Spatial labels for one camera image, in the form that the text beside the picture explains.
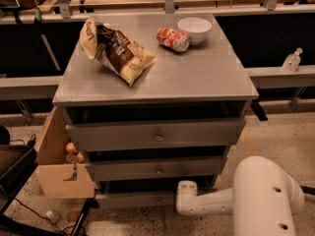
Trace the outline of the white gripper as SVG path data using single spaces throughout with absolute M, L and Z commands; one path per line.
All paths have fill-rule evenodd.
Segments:
M 176 192 L 176 209 L 180 214 L 194 214 L 198 194 L 197 184 L 193 181 L 180 181 Z

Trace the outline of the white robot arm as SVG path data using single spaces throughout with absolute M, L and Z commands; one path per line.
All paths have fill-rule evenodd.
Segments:
M 296 236 L 293 216 L 304 204 L 299 184 L 262 156 L 243 159 L 228 189 L 200 195 L 195 182 L 181 181 L 176 195 L 183 215 L 232 215 L 234 236 Z

